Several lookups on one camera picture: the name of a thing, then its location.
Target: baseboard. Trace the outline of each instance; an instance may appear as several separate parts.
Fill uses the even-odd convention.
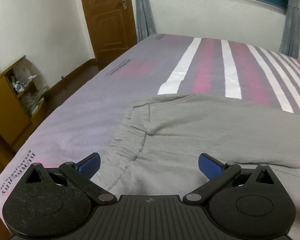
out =
[[[49,101],[51,97],[59,93],[62,89],[64,89],[71,81],[73,81],[78,75],[80,75],[87,68],[92,65],[96,65],[97,60],[95,58],[89,59],[81,66],[77,67],[74,71],[70,72],[63,79],[61,79],[57,84],[51,87],[47,92],[44,93],[43,97],[46,101]]]

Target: triangular cutout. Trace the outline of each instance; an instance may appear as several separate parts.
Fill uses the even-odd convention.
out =
[[[48,174],[50,175],[51,179],[54,181],[55,184],[59,186],[68,187],[68,183],[63,176],[54,173],[48,173]]]
[[[41,176],[38,170],[33,170],[28,177],[26,183],[35,183],[35,182],[41,182]]]
[[[267,170],[262,170],[260,172],[256,182],[274,184]]]

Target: door handle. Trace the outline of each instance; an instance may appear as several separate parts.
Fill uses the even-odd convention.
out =
[[[122,4],[124,10],[127,9],[127,0],[121,0],[120,2],[117,2],[116,6],[118,6],[119,4]]]

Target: circular mount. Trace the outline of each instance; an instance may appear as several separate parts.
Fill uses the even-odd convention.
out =
[[[103,202],[108,202],[114,199],[114,196],[109,193],[104,193],[98,196],[98,199]]]
[[[57,184],[43,187],[43,183],[15,188],[5,202],[2,213],[13,234],[30,238],[61,236],[87,219],[91,204],[84,192]]]
[[[201,199],[201,196],[199,194],[190,193],[186,195],[186,199],[189,201],[199,201]]]
[[[290,230],[295,207],[289,195],[272,185],[254,182],[215,194],[209,202],[211,218],[238,238],[274,238]]]

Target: striped mattress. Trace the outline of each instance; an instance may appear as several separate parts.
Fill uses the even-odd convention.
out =
[[[148,37],[88,81],[30,136],[0,175],[0,216],[7,196],[31,163],[58,167],[102,152],[131,101],[192,92],[300,115],[300,60],[233,41]],[[300,171],[291,173],[300,176]],[[92,181],[106,188],[103,176],[108,174],[98,174]]]

